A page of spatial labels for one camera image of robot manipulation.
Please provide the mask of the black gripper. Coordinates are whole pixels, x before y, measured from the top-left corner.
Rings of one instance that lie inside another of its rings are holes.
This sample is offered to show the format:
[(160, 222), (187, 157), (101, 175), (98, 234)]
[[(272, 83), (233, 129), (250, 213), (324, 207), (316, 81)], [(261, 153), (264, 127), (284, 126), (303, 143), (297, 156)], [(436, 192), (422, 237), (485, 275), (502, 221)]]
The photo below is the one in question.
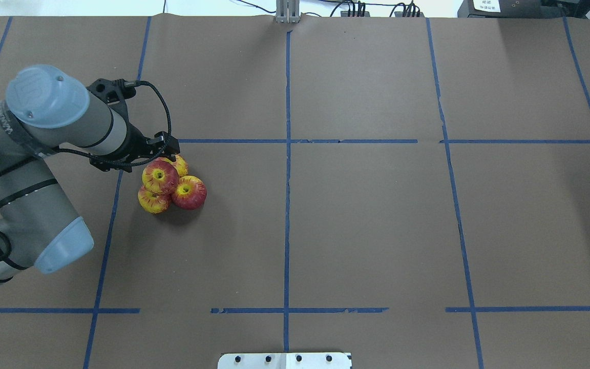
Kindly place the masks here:
[(134, 125), (126, 124), (127, 133), (121, 145), (122, 157), (119, 160), (105, 159), (100, 156), (89, 155), (89, 164), (100, 171), (125, 171), (132, 173), (133, 169), (143, 166), (144, 161), (152, 161), (158, 157), (171, 157), (180, 154), (177, 138), (166, 131), (157, 132), (154, 137), (144, 136)]

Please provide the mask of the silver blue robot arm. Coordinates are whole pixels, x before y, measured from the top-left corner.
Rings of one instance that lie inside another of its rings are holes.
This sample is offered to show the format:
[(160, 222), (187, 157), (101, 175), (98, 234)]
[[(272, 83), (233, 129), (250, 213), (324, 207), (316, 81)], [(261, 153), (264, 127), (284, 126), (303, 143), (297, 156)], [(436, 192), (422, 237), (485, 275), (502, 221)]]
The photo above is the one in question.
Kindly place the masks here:
[(89, 86), (52, 65), (32, 65), (0, 101), (0, 286), (31, 267), (47, 275), (88, 254), (91, 232), (46, 164), (69, 153), (101, 171), (144, 166), (180, 152), (167, 129), (131, 124), (126, 101), (149, 81), (97, 79)]

